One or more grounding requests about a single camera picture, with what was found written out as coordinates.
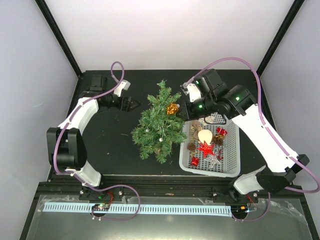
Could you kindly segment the gold gift box ornament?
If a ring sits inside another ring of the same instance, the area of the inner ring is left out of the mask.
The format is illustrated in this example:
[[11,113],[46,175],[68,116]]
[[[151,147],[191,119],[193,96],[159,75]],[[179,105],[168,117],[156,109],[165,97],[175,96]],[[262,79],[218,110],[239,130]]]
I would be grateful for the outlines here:
[[176,103],[170,103],[166,108],[167,115],[175,115],[179,111],[179,105]]

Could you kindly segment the small green christmas tree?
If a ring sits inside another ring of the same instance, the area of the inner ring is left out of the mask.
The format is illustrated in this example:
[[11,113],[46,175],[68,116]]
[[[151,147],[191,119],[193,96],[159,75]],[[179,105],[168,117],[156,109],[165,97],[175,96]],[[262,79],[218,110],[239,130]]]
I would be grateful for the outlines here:
[[155,156],[157,162],[163,164],[173,151],[173,145],[179,145],[187,139],[183,132],[185,122],[177,117],[179,107],[177,101],[181,93],[172,94],[172,88],[162,80],[157,84],[158,95],[148,95],[150,107],[141,113],[138,125],[132,132],[134,144],[139,146],[142,160]]

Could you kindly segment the white bulb string lights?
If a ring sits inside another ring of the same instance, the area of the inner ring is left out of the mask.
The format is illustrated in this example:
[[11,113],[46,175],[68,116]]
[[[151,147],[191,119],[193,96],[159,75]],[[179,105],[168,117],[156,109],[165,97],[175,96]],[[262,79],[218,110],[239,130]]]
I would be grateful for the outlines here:
[[179,142],[182,134],[183,122],[174,115],[167,114],[167,105],[156,104],[145,111],[141,126],[146,134],[155,138],[157,143]]

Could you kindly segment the red gift box ornament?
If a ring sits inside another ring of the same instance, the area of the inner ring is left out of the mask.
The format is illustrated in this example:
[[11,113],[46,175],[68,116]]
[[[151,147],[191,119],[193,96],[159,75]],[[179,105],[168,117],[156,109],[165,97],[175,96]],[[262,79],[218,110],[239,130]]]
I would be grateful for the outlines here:
[[193,167],[197,167],[199,165],[199,161],[200,161],[199,158],[193,156],[191,159],[190,165]]

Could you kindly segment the red berry sprig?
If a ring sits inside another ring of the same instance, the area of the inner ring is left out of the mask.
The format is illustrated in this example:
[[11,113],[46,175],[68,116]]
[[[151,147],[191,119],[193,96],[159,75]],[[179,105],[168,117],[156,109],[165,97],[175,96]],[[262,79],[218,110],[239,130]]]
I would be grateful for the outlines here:
[[218,154],[217,154],[217,159],[219,161],[222,161],[224,159],[224,156],[223,156],[223,151],[220,149]]

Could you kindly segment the white perforated plastic basket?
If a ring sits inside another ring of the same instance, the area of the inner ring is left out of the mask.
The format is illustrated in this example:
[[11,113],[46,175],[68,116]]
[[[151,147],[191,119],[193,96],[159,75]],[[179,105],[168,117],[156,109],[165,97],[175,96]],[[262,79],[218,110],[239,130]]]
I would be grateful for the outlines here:
[[240,174],[239,128],[225,116],[212,113],[183,126],[187,139],[180,144],[179,166],[199,175],[234,178]]

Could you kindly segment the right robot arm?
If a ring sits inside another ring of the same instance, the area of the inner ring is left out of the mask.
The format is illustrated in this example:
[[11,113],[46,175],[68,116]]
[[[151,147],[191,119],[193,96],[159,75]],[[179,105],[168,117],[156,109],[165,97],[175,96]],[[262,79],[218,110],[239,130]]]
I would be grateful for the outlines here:
[[288,188],[310,160],[298,154],[279,136],[259,111],[256,98],[242,85],[229,89],[215,69],[205,70],[182,91],[189,97],[178,116],[193,121],[217,113],[238,126],[265,160],[265,166],[239,176],[228,187],[228,198],[240,201],[246,194],[265,190],[271,194]]

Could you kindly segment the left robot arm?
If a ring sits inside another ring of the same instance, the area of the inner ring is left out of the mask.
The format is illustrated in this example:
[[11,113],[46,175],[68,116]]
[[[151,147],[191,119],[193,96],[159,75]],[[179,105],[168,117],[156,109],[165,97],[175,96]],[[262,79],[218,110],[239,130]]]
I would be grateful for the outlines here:
[[76,177],[97,200],[107,195],[108,188],[103,175],[88,161],[83,132],[100,109],[130,112],[140,106],[140,102],[123,95],[131,85],[129,81],[123,79],[111,90],[106,90],[106,85],[106,77],[93,76],[91,86],[80,94],[69,116],[46,132],[48,160],[55,172]]

